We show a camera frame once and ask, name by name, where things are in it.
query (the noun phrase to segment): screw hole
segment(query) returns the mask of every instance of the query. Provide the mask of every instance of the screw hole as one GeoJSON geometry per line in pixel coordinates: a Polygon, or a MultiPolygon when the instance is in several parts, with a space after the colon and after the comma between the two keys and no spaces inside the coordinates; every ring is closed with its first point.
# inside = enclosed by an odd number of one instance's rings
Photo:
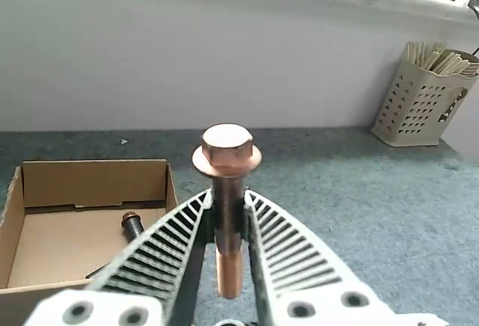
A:
{"type": "Polygon", "coordinates": [[[74,315],[74,316],[80,316],[80,315],[82,315],[84,312],[85,312],[85,306],[83,306],[83,305],[75,306],[75,307],[72,309],[72,315],[74,315]]]}
{"type": "Polygon", "coordinates": [[[346,292],[341,296],[341,301],[346,307],[364,307],[369,304],[369,300],[359,292],[346,292]]]}
{"type": "Polygon", "coordinates": [[[87,320],[93,312],[93,304],[80,301],[70,306],[63,314],[63,321],[68,325],[78,325],[87,320]]]}
{"type": "Polygon", "coordinates": [[[315,313],[316,311],[314,310],[313,305],[308,304],[307,302],[293,302],[287,308],[287,314],[290,317],[297,319],[311,317],[315,313]]]}
{"type": "Polygon", "coordinates": [[[148,320],[148,310],[143,307],[131,307],[120,316],[120,326],[142,326],[148,320]]]}

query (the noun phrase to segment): teal carpet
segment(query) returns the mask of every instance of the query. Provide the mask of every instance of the teal carpet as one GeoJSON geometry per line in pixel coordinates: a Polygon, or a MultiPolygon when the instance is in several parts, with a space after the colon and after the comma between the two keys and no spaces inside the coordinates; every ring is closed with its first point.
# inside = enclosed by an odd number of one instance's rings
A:
{"type": "MultiPolygon", "coordinates": [[[[190,162],[200,134],[0,133],[0,200],[22,160],[117,158],[169,159],[185,200],[210,185],[190,162]]],[[[479,167],[444,143],[392,149],[361,129],[253,134],[264,158],[247,183],[313,230],[393,310],[478,324],[479,167]]],[[[238,299],[226,301],[217,297],[214,267],[210,247],[195,324],[255,320],[251,278],[238,299]]]]}

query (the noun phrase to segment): perforated container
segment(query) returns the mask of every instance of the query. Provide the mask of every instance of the perforated container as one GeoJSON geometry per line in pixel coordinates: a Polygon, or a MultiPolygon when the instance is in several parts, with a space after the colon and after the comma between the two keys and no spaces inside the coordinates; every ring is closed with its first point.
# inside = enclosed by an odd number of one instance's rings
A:
{"type": "Polygon", "coordinates": [[[393,147],[437,145],[478,76],[438,76],[400,62],[372,128],[393,147]]]}

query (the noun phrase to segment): cardboard box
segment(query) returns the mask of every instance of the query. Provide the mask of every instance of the cardboard box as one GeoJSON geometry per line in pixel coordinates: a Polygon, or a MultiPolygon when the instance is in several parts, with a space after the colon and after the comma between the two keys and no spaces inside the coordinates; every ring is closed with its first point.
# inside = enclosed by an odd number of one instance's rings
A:
{"type": "Polygon", "coordinates": [[[0,226],[0,325],[22,325],[39,300],[84,287],[126,247],[126,211],[146,229],[176,205],[166,160],[24,162],[0,226]]]}

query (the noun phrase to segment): hex bolt head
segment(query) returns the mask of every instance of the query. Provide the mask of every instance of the hex bolt head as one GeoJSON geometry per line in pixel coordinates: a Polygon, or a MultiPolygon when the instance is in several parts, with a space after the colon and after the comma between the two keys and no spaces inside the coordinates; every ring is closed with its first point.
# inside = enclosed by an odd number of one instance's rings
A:
{"type": "Polygon", "coordinates": [[[253,136],[242,126],[219,124],[203,134],[201,147],[212,167],[243,167],[253,156],[253,136]]]}
{"type": "Polygon", "coordinates": [[[245,176],[261,162],[253,136],[237,124],[219,124],[207,129],[193,153],[193,165],[211,177],[245,176]]]}

